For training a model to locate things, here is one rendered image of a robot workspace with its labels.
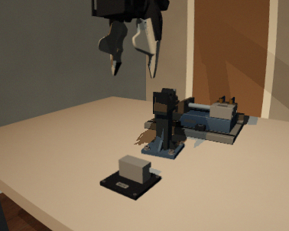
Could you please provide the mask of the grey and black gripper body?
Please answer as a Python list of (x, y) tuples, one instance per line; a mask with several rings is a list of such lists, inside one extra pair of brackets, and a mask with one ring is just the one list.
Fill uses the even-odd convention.
[(149, 5), (150, 0), (96, 0), (95, 10), (92, 0), (92, 16), (108, 19), (124, 18), (125, 22), (131, 22), (133, 18), (144, 20)]

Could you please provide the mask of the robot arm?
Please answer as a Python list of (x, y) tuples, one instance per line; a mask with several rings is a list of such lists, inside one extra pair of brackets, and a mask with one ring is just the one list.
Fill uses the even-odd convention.
[(166, 11), (169, 6), (169, 0), (157, 0), (157, 5), (161, 11)]

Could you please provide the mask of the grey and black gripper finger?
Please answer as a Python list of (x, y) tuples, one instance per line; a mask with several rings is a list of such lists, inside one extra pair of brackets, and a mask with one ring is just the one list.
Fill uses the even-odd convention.
[(108, 35), (99, 40), (98, 45), (101, 51), (110, 54), (113, 76), (116, 76), (119, 67), (122, 64), (122, 44), (128, 32), (128, 29), (123, 22), (124, 18), (109, 19), (109, 33)]
[(144, 20), (136, 20), (137, 34), (132, 38), (136, 50), (147, 54), (149, 57), (148, 68), (151, 78), (155, 78), (157, 61), (162, 37), (162, 14), (157, 5), (157, 0), (150, 0)]

